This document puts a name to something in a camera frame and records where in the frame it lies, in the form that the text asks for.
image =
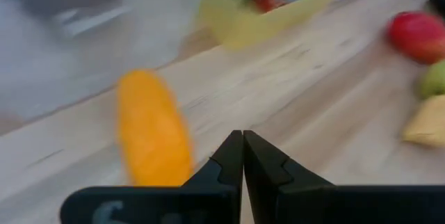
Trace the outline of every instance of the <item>yellow fruit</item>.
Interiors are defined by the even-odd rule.
[[[119,80],[118,125],[135,186],[180,186],[192,175],[189,132],[155,73],[134,70]]]

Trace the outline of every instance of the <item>green apple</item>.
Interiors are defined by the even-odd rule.
[[[445,95],[445,61],[432,65],[421,81],[421,96],[424,99]]]

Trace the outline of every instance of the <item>wooden table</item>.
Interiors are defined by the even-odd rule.
[[[424,0],[337,0],[305,25],[232,53],[201,31],[159,70],[194,135],[197,168],[233,129],[253,129],[335,184],[439,184],[445,151],[402,143],[422,72],[382,40],[395,13]],[[0,223],[57,223],[85,186],[125,184],[115,92],[0,138]],[[251,223],[248,197],[243,223]]]

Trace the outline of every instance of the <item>wood grain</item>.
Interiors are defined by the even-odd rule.
[[[343,0],[261,45],[210,47],[160,69],[193,132],[196,163],[231,130],[253,129],[334,183],[442,183],[444,151],[398,139],[422,69],[379,40],[395,13],[423,4]],[[2,136],[0,152],[0,223],[57,223],[71,192],[126,183],[113,90]],[[246,194],[243,206],[252,223]]]

